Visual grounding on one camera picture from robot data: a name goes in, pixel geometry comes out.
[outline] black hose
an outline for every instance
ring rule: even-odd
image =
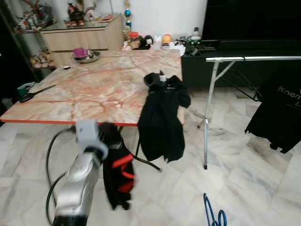
[[[53,194],[53,190],[54,190],[56,184],[65,175],[66,175],[66,173],[63,173],[58,179],[56,179],[56,181],[50,187],[50,190],[49,190],[48,195],[47,195],[47,199],[46,199],[46,216],[47,216],[47,220],[48,220],[48,223],[49,223],[50,226],[52,226],[52,222],[50,220],[50,215],[49,215],[49,201],[50,201],[51,195]]]
[[[60,134],[62,134],[62,133],[64,133],[64,132],[68,132],[68,131],[73,131],[73,129],[72,129],[72,128],[68,128],[68,129],[63,129],[63,130],[59,131],[59,132],[52,138],[52,140],[51,140],[51,142],[50,142],[50,145],[49,145],[49,147],[48,147],[48,150],[47,150],[47,154],[46,154],[46,163],[45,163],[45,165],[46,165],[46,177],[47,177],[47,182],[48,182],[48,187],[49,187],[49,189],[50,189],[51,186],[52,186],[51,178],[50,178],[50,175],[49,175],[49,156],[50,156],[50,151],[51,151],[51,148],[52,148],[52,145],[53,145],[55,139],[56,139]],[[55,194],[54,194],[54,193],[52,193],[52,198],[53,198],[54,205],[55,205],[55,207],[56,207],[56,198],[55,198]]]

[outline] television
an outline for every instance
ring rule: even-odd
[[[208,0],[202,40],[220,48],[301,49],[301,0]]]

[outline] scissors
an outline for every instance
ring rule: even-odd
[[[24,103],[24,102],[26,102],[26,101],[32,99],[32,98],[33,98],[35,95],[37,95],[38,93],[43,92],[43,91],[45,91],[45,90],[47,90],[47,89],[50,89],[50,88],[52,88],[52,87],[54,87],[54,86],[55,86],[55,85],[49,86],[49,87],[47,87],[47,88],[41,89],[41,90],[39,90],[39,91],[37,91],[37,92],[34,92],[34,93],[27,93],[27,94],[21,96],[20,99],[19,99],[19,101],[20,101],[21,103]]]
[[[215,218],[214,218],[214,213],[213,213],[210,201],[209,201],[208,196],[206,195],[206,193],[204,193],[203,197],[204,197],[204,203],[205,203],[205,210],[206,210],[206,215],[207,215],[208,226],[222,226],[222,219],[223,219],[223,226],[227,226],[227,217],[226,217],[225,212],[223,210],[220,210],[218,212],[218,221],[216,221]],[[208,204],[209,209],[210,209],[212,224],[210,224],[208,208],[207,208],[206,203]]]

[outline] white wall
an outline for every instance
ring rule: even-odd
[[[67,2],[53,0],[59,20],[68,18]],[[170,34],[173,38],[191,35],[194,27],[203,29],[207,0],[130,0],[132,30],[141,35]],[[109,0],[96,0],[101,15],[111,14]],[[123,13],[124,0],[112,0],[114,13]]]

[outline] wooden cabinet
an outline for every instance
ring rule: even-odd
[[[91,50],[121,50],[123,44],[121,15],[109,23],[97,23],[82,28],[66,28],[54,24],[41,31],[52,54],[56,67],[62,67],[72,59],[72,50],[83,47]]]

